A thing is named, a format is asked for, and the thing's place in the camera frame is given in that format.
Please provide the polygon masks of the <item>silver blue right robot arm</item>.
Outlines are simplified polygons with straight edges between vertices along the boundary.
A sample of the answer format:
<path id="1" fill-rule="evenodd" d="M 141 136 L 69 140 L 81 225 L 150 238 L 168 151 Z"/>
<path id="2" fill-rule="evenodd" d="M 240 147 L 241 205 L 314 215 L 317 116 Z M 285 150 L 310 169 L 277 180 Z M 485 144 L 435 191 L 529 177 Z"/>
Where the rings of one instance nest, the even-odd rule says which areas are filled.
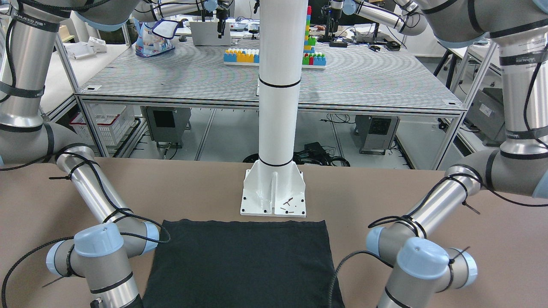
<path id="1" fill-rule="evenodd" d="M 94 151 L 39 114 L 60 23 L 76 12 L 89 24 L 120 26 L 137 0 L 12 0 L 1 70 L 1 162 L 8 170 L 52 163 L 66 173 L 98 225 L 54 240 L 49 271 L 83 277 L 92 308 L 142 308 L 129 259 L 159 243 L 158 224 L 135 215 L 106 179 Z"/>

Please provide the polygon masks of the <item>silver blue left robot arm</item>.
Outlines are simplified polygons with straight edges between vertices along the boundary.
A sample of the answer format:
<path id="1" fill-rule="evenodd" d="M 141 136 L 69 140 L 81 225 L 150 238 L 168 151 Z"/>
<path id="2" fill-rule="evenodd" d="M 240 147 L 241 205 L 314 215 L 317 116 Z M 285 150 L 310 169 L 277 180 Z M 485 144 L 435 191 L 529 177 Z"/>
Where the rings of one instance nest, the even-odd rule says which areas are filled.
<path id="1" fill-rule="evenodd" d="M 427 233 L 481 189 L 547 197 L 547 2 L 403 0 L 405 14 L 427 21 L 446 47 L 485 34 L 499 45 L 505 142 L 451 166 L 407 214 L 370 224 L 369 254 L 393 267 L 378 308 L 424 308 L 437 292 L 471 284 L 477 267 L 464 250 L 444 249 Z"/>

